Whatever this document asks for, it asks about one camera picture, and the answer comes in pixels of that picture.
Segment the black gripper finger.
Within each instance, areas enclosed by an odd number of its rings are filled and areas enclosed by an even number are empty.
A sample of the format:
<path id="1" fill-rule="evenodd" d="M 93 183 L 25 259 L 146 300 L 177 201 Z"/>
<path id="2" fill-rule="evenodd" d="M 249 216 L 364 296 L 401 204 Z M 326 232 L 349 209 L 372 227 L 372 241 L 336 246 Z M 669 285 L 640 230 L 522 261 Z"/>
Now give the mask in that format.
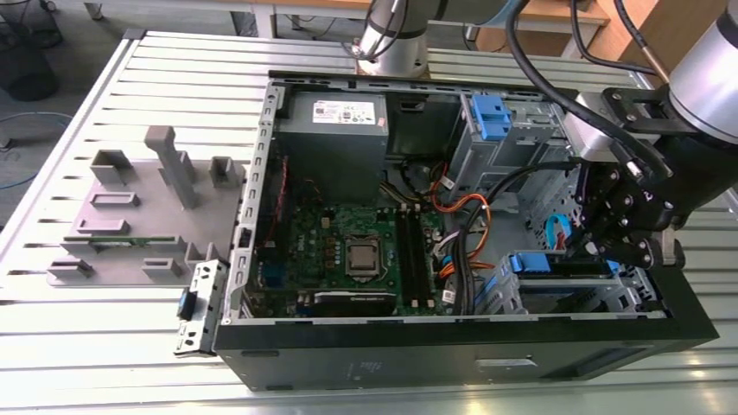
<path id="1" fill-rule="evenodd" d="M 621 219 L 629 208 L 622 171 L 616 166 L 582 166 L 576 188 L 576 254 L 617 259 L 622 243 Z"/>
<path id="2" fill-rule="evenodd" d="M 621 265 L 664 264 L 662 247 L 653 233 L 633 228 L 628 218 L 616 220 L 602 233 L 602 257 Z"/>

